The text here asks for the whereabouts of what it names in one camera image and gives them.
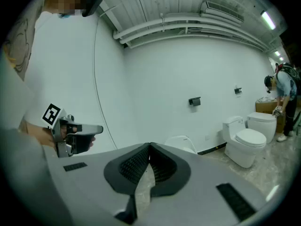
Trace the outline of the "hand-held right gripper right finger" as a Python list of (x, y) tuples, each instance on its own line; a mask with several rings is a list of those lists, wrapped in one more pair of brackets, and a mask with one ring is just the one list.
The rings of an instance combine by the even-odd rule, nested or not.
[(156, 143), (150, 143), (150, 165), (155, 178), (155, 186), (150, 190), (151, 197), (174, 195), (190, 179), (189, 164)]

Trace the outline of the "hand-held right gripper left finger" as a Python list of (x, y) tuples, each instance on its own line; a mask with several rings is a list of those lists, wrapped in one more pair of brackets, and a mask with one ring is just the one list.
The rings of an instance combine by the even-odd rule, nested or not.
[(108, 162), (104, 178), (112, 189), (120, 194), (134, 194), (137, 185), (149, 164), (149, 143)]

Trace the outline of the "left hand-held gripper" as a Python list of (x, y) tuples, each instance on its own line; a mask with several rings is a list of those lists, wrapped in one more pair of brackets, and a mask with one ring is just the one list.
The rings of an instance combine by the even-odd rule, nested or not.
[(73, 115), (54, 104), (49, 104), (42, 121), (50, 128), (60, 158), (87, 152), (91, 138), (103, 132), (101, 125), (76, 123)]

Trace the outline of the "person's left forearm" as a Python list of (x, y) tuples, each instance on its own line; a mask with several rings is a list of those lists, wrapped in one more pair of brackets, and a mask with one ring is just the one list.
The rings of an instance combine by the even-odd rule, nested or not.
[(41, 145), (47, 145), (55, 149), (50, 129), (31, 124), (24, 120), (20, 124), (20, 130), (35, 138)]

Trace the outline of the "white toilet with tank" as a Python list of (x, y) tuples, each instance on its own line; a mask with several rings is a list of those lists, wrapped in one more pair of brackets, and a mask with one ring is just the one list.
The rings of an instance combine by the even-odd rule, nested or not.
[(226, 142), (225, 154), (246, 169), (252, 166), (267, 142), (262, 133), (248, 129), (241, 116), (229, 117), (222, 123), (222, 136)]

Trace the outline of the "white rounded tankless toilet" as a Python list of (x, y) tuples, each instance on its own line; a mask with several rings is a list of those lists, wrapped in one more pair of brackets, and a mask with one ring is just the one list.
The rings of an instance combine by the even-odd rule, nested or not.
[(269, 144), (276, 132), (277, 119), (272, 114), (253, 112), (247, 116), (247, 124), (249, 129), (262, 133)]

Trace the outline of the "black baseboard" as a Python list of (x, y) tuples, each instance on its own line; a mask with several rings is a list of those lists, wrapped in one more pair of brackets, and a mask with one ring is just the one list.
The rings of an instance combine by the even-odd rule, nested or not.
[(214, 151), (217, 151), (219, 149), (224, 148), (225, 146), (226, 146), (226, 143), (215, 146), (213, 148), (210, 148), (210, 149), (207, 149), (207, 150), (204, 150), (204, 151), (201, 151), (201, 152), (198, 152), (198, 155), (205, 155), (205, 154), (208, 154), (208, 153), (212, 153)]

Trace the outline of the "brown cardboard box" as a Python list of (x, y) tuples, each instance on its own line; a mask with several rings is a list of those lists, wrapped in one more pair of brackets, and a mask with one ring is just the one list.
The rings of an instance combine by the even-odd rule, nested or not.
[[(264, 101), (264, 102), (256, 102), (255, 103), (255, 111), (259, 113), (268, 113), (272, 114), (273, 110), (277, 106), (277, 100), (274, 99), (272, 101)], [(277, 127), (276, 132), (282, 133), (285, 127), (286, 118), (285, 113), (277, 117)]]

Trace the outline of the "grey-brown printed shirt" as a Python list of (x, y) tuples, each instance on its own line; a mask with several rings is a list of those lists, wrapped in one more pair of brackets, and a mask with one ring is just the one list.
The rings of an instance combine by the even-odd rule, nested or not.
[(0, 129), (27, 132), (24, 118), (34, 93), (24, 82), (31, 57), (35, 24), (45, 0), (32, 0), (17, 17), (0, 46)]

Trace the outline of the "white ceiling air conditioner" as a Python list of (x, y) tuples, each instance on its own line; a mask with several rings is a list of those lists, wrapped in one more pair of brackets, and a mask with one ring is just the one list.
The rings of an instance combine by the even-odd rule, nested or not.
[(237, 24), (241, 24), (244, 22), (244, 17), (240, 15), (238, 12), (230, 8), (227, 8), (223, 5), (219, 5), (217, 3), (210, 2), (210, 1), (205, 1), (202, 3), (201, 12), (218, 16), (224, 19), (228, 19)]

